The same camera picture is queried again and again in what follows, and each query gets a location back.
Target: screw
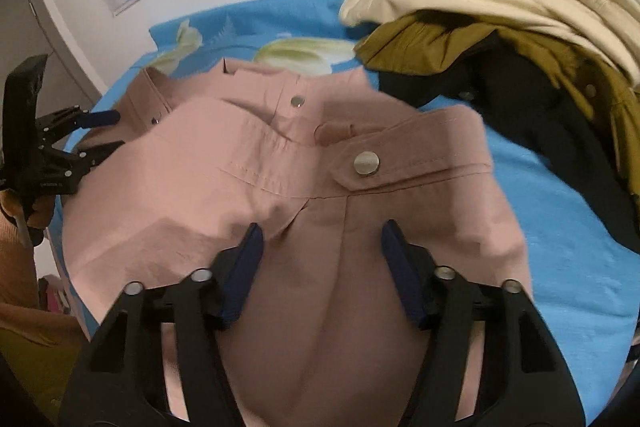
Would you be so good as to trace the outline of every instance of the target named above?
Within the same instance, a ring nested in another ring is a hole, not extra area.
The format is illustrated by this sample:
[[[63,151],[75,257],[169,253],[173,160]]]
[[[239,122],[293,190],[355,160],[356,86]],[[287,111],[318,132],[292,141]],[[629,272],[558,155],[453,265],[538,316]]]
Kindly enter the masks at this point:
[[[520,293],[522,291],[522,284],[518,281],[514,281],[513,279],[507,279],[502,284],[502,287],[509,293]]]
[[[191,274],[191,280],[194,282],[205,282],[213,277],[211,270],[200,268]]]
[[[438,266],[434,272],[438,279],[450,281],[456,277],[456,271],[449,266]]]
[[[130,282],[129,284],[124,286],[124,293],[126,293],[127,295],[138,295],[140,292],[142,292],[143,288],[144,286],[142,285],[142,282]]]

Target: black clamp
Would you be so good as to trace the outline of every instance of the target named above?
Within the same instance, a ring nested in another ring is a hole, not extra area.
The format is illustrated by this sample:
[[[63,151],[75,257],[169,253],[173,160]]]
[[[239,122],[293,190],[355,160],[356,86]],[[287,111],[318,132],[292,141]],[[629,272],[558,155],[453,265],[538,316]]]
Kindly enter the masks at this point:
[[[167,404],[161,323],[174,323],[182,390],[193,427],[244,427],[214,332],[240,316],[264,245],[252,225],[237,248],[172,286],[129,283],[70,379],[60,427],[186,427]],[[470,283],[409,245],[394,221],[382,250],[409,320],[431,341],[400,427],[584,427],[558,346],[517,281]],[[475,321],[485,322],[476,412],[455,420]]]
[[[0,212],[26,234],[32,206],[41,196],[74,194],[80,180],[92,167],[100,165],[124,142],[112,142],[74,153],[56,149],[53,144],[77,129],[114,125],[117,111],[90,113],[79,106],[56,111],[36,119],[36,103],[42,87],[47,55],[27,58],[7,77],[2,106],[2,155],[0,190],[18,194],[24,210],[20,223],[0,206]],[[40,230],[29,229],[33,246],[42,242]]]

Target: clothing button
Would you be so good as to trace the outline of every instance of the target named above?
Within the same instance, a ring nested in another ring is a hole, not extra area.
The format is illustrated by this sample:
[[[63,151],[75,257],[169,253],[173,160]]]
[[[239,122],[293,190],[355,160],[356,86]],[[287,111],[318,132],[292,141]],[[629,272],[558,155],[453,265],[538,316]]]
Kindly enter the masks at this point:
[[[353,161],[353,168],[360,176],[370,176],[378,172],[380,158],[371,151],[361,152]]]
[[[293,107],[302,107],[302,104],[305,103],[305,97],[297,94],[291,99],[291,105]]]

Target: pink shirt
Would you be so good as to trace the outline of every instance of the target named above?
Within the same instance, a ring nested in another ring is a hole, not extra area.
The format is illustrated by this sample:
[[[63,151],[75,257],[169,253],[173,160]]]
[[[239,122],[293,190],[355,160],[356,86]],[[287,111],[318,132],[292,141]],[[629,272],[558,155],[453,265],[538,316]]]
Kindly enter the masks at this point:
[[[250,427],[398,424],[429,335],[405,318],[383,258],[388,219],[469,280],[530,292],[524,236],[469,108],[422,114],[363,70],[305,78],[232,60],[186,80],[142,71],[119,104],[123,122],[91,140],[130,141],[65,206],[71,280],[100,321],[127,282],[176,283],[259,223],[263,260],[218,337]],[[370,176],[354,169],[365,151],[380,160]],[[460,417],[482,346],[478,325]],[[186,418],[169,329],[165,347]]]

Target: black garment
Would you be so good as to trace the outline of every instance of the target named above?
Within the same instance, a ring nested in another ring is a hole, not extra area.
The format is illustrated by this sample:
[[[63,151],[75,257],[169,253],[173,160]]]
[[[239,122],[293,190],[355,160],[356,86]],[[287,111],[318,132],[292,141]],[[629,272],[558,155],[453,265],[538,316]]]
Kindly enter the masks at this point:
[[[603,144],[571,97],[518,55],[497,32],[431,76],[380,73],[380,90],[422,107],[438,95],[470,102],[505,138],[548,160],[551,172],[580,192],[620,245],[640,253],[631,196]]]

